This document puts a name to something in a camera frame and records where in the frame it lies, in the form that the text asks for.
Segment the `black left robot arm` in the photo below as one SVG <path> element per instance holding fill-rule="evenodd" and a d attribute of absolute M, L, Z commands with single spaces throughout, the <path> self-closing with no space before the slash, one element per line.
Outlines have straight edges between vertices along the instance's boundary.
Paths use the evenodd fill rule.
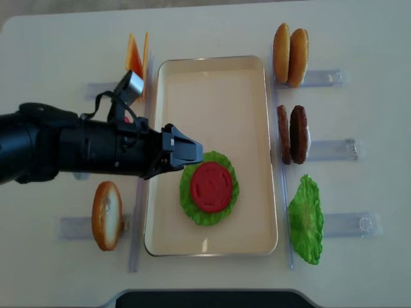
<path fill-rule="evenodd" d="M 53 180 L 59 172 L 138 176 L 145 180 L 203 160 L 203 146 L 167 124 L 79 117 L 40 103 L 1 116 L 1 183 Z"/>

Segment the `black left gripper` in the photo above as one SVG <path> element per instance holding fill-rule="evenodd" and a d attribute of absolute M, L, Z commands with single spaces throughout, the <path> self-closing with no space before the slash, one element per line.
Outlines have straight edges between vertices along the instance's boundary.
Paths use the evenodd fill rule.
<path fill-rule="evenodd" d="M 148 121 L 105 123 L 81 120 L 73 128 L 63 128 L 59 137 L 59 170 L 65 172 L 130 175 L 145 180 L 186 165 L 202 162 L 203 145 L 186 137 L 176 126 L 173 157 L 163 148 L 163 133 L 149 128 Z"/>

